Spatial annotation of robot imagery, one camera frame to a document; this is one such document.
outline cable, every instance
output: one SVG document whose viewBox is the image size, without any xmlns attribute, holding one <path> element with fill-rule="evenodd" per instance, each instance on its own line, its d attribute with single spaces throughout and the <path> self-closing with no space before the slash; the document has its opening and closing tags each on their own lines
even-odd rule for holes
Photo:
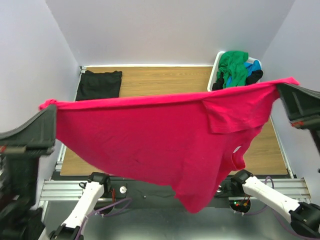
<svg viewBox="0 0 320 240">
<path fill-rule="evenodd" d="M 124 203 L 124 202 L 126 202 L 126 201 L 128 201 L 128 203 L 127 203 L 125 206 L 123 206 L 120 210 L 118 210 L 118 211 L 116 211 L 116 212 L 108 213 L 108 214 L 106 214 L 106 215 L 103 215 L 103 214 L 100 214 L 100 213 L 99 213 L 100 211 L 103 211 L 103 210 L 105 210 L 105 209 L 112 208 L 112 207 L 114 207 L 114 206 L 116 206 L 116 205 L 118 205 L 118 204 Z M 89 219 L 92 215 L 100 215 L 100 216 L 102 216 L 102 217 L 111 217 L 111 216 L 114 216 L 114 215 L 117 215 L 117 214 L 121 213 L 123 210 L 125 210 L 125 209 L 129 206 L 129 204 L 130 204 L 131 202 L 132 202 L 132 198 L 130 198 L 130 197 L 124 198 L 124 199 L 121 199 L 120 201 L 117 201 L 117 202 L 115 202 L 115 203 L 112 203 L 112 204 L 110 204 L 110 205 L 108 205 L 108 206 L 104 206 L 104 207 L 102 207 L 102 208 L 100 208 L 100 209 L 98 209 L 98 210 L 95 210 L 95 211 L 92 211 L 91 213 L 89 213 L 89 214 L 86 216 L 86 218 L 83 220 L 83 222 L 82 222 L 82 224 L 81 224 L 81 226 L 80 226 L 80 229 L 79 229 L 79 231 L 78 231 L 78 233 L 77 233 L 77 235 L 76 235 L 76 237 L 75 237 L 75 240 L 78 240 L 78 239 L 79 239 L 80 234 L 81 234 L 81 231 L 82 231 L 82 229 L 84 228 L 85 223 L 88 221 L 88 219 Z"/>
</svg>

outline green garment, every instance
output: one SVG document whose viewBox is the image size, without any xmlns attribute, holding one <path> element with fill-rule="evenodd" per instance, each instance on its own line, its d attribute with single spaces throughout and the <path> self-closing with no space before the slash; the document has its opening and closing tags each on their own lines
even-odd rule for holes
<svg viewBox="0 0 320 240">
<path fill-rule="evenodd" d="M 216 73 L 217 79 L 220 78 L 220 74 L 223 73 L 223 88 L 227 86 L 227 81 L 232 76 L 232 81 L 229 87 L 245 86 L 246 78 L 248 76 L 248 70 L 244 63 L 248 60 L 249 54 L 243 51 L 226 51 L 222 54 L 219 61 L 219 71 Z"/>
</svg>

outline clothing pile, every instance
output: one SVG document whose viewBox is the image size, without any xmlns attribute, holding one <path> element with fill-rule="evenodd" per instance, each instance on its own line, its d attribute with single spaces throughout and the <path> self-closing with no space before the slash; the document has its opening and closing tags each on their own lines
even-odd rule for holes
<svg viewBox="0 0 320 240">
<path fill-rule="evenodd" d="M 243 51 L 227 51 L 219 61 L 216 82 L 212 90 L 255 84 L 264 72 L 258 60 L 247 62 L 249 54 Z"/>
</svg>

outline black garment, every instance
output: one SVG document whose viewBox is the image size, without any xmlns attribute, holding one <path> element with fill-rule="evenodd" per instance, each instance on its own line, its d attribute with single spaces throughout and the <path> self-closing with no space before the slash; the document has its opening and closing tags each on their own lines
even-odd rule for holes
<svg viewBox="0 0 320 240">
<path fill-rule="evenodd" d="M 225 83 L 224 73 L 221 72 L 221 73 L 220 73 L 220 77 L 219 77 L 219 78 L 216 80 L 216 82 L 212 85 L 212 91 L 222 89 L 224 83 Z"/>
<path fill-rule="evenodd" d="M 264 75 L 264 72 L 262 70 L 253 71 L 251 75 L 245 79 L 245 85 L 247 86 L 247 85 L 255 84 L 256 82 L 258 82 L 259 79 L 262 78 L 263 75 Z"/>
<path fill-rule="evenodd" d="M 87 70 L 81 75 L 75 100 L 118 98 L 121 77 L 122 71 L 93 73 Z"/>
</svg>

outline fabric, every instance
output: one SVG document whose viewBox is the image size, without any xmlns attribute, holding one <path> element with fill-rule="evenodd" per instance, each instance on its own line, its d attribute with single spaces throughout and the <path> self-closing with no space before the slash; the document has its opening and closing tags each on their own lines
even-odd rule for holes
<svg viewBox="0 0 320 240">
<path fill-rule="evenodd" d="M 259 81 L 259 79 L 262 78 L 263 75 L 264 72 L 262 70 L 253 71 L 251 75 L 246 78 L 245 85 L 255 84 Z"/>
<path fill-rule="evenodd" d="M 224 73 L 220 75 L 220 77 L 216 80 L 216 82 L 212 85 L 212 91 L 223 89 L 224 86 Z"/>
<path fill-rule="evenodd" d="M 248 76 L 252 74 L 253 71 L 261 70 L 261 66 L 258 60 L 254 60 L 253 63 L 245 62 L 244 63 L 245 68 L 248 70 Z M 232 82 L 232 76 L 230 76 L 226 82 L 226 87 L 228 87 Z"/>
<path fill-rule="evenodd" d="M 247 77 L 249 77 L 253 71 L 261 70 L 261 66 L 258 60 L 254 60 L 253 63 L 245 62 L 244 66 L 248 70 Z"/>
<path fill-rule="evenodd" d="M 122 71 L 93 73 L 85 71 L 81 75 L 76 101 L 118 98 Z"/>
<path fill-rule="evenodd" d="M 57 106 L 56 138 L 106 173 L 168 186 L 197 213 L 244 153 L 292 77 L 220 91 L 123 97 Z"/>
<path fill-rule="evenodd" d="M 248 60 L 249 54 L 243 51 L 226 51 L 222 54 L 219 60 L 219 71 L 217 72 L 217 79 L 223 73 L 224 84 L 223 88 L 230 88 L 236 86 L 245 86 L 248 70 L 244 63 Z M 229 77 L 232 76 L 231 83 L 227 86 Z"/>
</svg>

